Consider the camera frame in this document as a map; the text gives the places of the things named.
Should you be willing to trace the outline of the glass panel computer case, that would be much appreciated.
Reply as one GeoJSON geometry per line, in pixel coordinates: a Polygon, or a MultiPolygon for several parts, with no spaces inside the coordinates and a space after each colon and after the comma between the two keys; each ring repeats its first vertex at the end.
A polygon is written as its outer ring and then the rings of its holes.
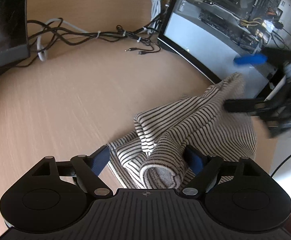
{"type": "Polygon", "coordinates": [[[283,78],[278,68],[234,59],[266,47],[291,50],[291,0],[171,0],[158,42],[212,83],[240,72],[246,97],[265,98],[283,78]]]}

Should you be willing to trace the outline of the striped beige knit garment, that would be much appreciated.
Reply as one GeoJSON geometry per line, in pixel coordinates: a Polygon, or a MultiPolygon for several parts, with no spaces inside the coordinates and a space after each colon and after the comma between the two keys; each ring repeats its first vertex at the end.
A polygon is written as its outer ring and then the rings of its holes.
{"type": "Polygon", "coordinates": [[[244,94],[244,78],[234,73],[209,86],[201,96],[177,101],[135,115],[134,130],[110,142],[109,168],[131,189],[181,189],[194,178],[184,161],[186,146],[226,161],[254,159],[257,137],[251,118],[228,113],[223,104],[244,94]]]}

